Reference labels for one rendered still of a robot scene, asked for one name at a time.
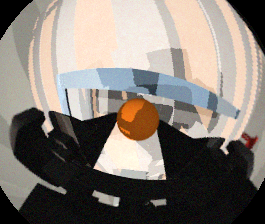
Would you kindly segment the clear l-shaped low walls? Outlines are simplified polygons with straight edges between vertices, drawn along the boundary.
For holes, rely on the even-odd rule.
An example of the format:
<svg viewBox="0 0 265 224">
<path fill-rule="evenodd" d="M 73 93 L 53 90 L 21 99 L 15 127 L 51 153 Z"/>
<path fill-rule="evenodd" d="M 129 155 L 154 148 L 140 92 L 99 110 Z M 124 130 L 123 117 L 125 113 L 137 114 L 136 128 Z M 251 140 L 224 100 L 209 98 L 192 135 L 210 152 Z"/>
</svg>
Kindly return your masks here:
<svg viewBox="0 0 265 224">
<path fill-rule="evenodd" d="M 81 121 L 93 119 L 92 89 L 67 88 L 67 91 L 71 115 Z"/>
</svg>

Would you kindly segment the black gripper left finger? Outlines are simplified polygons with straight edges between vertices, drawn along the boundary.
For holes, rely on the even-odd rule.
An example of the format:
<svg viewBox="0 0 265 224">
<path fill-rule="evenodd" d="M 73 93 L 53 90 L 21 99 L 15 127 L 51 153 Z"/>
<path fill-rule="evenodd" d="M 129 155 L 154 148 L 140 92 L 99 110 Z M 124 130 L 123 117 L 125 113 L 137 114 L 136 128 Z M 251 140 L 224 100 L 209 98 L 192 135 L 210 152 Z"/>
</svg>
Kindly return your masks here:
<svg viewBox="0 0 265 224">
<path fill-rule="evenodd" d="M 79 120 L 75 116 L 63 115 L 63 113 L 48 111 L 51 117 L 52 127 L 57 131 L 72 136 L 79 148 L 81 156 L 87 167 L 95 167 L 107 139 L 115 128 L 117 113 L 96 117 L 96 119 Z"/>
</svg>

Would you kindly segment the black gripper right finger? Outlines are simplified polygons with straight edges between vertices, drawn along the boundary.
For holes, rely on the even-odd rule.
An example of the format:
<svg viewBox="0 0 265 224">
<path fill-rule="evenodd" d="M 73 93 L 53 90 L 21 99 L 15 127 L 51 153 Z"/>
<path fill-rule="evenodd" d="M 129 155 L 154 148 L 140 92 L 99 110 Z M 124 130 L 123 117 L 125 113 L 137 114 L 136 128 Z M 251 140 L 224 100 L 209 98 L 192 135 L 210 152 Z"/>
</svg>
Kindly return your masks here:
<svg viewBox="0 0 265 224">
<path fill-rule="evenodd" d="M 177 179 L 177 175 L 183 172 L 193 160 L 199 157 L 201 152 L 210 148 L 220 148 L 225 143 L 225 137 L 199 137 L 193 139 L 171 127 L 164 120 L 159 120 L 159 127 L 157 127 L 157 136 L 159 136 L 161 156 L 164 160 L 165 176 L 168 179 Z"/>
</svg>

